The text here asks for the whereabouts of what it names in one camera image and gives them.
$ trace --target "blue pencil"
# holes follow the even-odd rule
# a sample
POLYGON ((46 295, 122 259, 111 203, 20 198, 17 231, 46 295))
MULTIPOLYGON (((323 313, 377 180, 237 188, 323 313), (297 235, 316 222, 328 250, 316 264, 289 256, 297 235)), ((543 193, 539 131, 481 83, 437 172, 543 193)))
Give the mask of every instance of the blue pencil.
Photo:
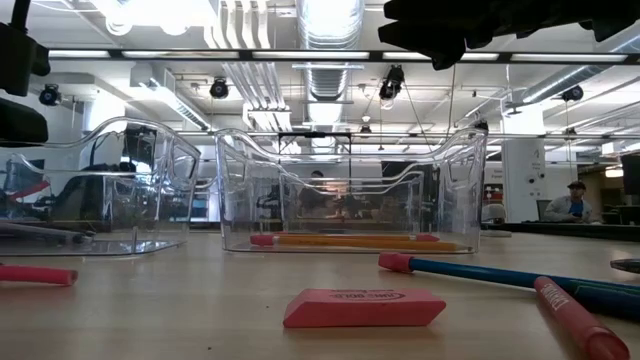
POLYGON ((640 321, 640 286, 452 264, 396 253, 380 254, 378 264, 399 272, 424 271, 525 288, 533 288, 538 277, 547 276, 589 311, 640 321))

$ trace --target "desk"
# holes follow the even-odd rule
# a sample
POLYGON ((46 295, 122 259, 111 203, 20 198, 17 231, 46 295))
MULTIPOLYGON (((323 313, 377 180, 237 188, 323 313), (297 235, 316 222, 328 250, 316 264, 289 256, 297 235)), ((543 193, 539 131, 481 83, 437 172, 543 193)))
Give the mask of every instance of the desk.
MULTIPOLYGON (((0 287, 2 360, 580 359, 526 289, 379 270, 376 255, 224 253, 217 234, 137 258, 13 258, 80 271, 71 288, 0 287), (428 327, 283 329, 302 289, 425 287, 447 308, 428 327)), ((439 260, 640 283, 609 268, 637 244, 514 234, 439 260)), ((601 317, 640 356, 640 325, 601 317)))

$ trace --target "clear plastic bin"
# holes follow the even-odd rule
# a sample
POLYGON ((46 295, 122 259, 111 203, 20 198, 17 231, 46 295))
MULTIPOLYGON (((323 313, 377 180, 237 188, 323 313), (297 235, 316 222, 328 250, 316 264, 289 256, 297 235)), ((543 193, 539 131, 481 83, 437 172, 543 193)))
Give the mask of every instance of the clear plastic bin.
POLYGON ((141 254, 186 241, 200 152, 114 118, 71 144, 0 143, 0 255, 141 254))
POLYGON ((220 130, 223 246, 231 251, 476 252, 486 135, 481 129, 462 130, 426 154, 278 155, 241 131, 220 130), (388 166, 399 169, 397 174, 382 176, 388 166), (324 174, 336 169, 348 169, 347 176, 324 174), (325 176, 311 177, 315 170, 325 176))

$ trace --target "pink eraser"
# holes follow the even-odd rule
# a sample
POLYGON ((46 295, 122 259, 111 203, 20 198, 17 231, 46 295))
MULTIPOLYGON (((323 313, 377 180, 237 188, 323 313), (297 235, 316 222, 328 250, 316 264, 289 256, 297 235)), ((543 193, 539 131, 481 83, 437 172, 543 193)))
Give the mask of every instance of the pink eraser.
POLYGON ((381 253, 378 257, 378 266, 397 272, 412 272, 409 260, 413 256, 400 253, 381 253))
POLYGON ((287 306, 284 327, 425 326, 446 303, 424 289, 303 290, 287 306))
POLYGON ((416 241, 440 241, 440 238, 430 234, 416 234, 416 241))
POLYGON ((251 235, 249 241, 251 241, 253 245, 273 246, 273 236, 274 235, 251 235))

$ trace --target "baseball cap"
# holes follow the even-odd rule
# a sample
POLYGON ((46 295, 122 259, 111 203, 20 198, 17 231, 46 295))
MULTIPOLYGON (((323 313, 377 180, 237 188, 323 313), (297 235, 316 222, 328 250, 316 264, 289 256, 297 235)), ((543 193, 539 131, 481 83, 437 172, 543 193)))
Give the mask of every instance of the baseball cap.
POLYGON ((587 186, 580 180, 576 180, 567 186, 569 189, 587 190, 587 186))

